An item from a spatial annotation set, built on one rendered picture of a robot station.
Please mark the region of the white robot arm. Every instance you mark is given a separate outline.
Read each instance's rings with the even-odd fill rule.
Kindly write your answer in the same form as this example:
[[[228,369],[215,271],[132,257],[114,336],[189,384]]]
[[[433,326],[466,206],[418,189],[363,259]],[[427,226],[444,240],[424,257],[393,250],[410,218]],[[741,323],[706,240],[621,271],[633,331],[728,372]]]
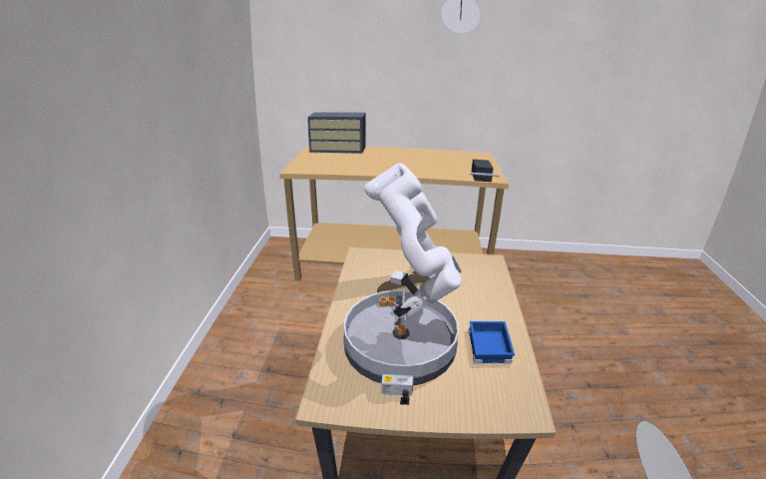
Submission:
[[[425,233],[437,217],[413,173],[403,164],[396,164],[368,182],[364,190],[372,200],[382,203],[396,224],[402,251],[412,268],[422,276],[435,273],[420,286],[422,300],[434,303],[457,289],[462,279],[450,252],[443,246],[435,247]],[[406,272],[396,270],[390,280],[405,284],[413,294],[419,290]]]

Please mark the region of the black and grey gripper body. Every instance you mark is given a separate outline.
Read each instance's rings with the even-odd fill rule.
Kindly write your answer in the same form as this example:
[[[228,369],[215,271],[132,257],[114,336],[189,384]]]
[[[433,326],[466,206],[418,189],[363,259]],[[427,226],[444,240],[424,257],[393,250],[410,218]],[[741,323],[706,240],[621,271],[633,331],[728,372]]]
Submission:
[[[422,300],[423,297],[421,296],[421,293],[420,293],[420,286],[419,286],[419,290],[415,294],[412,294],[401,306],[401,308],[406,308],[408,306],[411,307],[411,309],[409,310],[407,314],[408,317],[412,316],[413,314],[418,312],[420,309],[422,309],[429,303],[427,301]],[[432,304],[432,303],[429,303],[429,304]]]

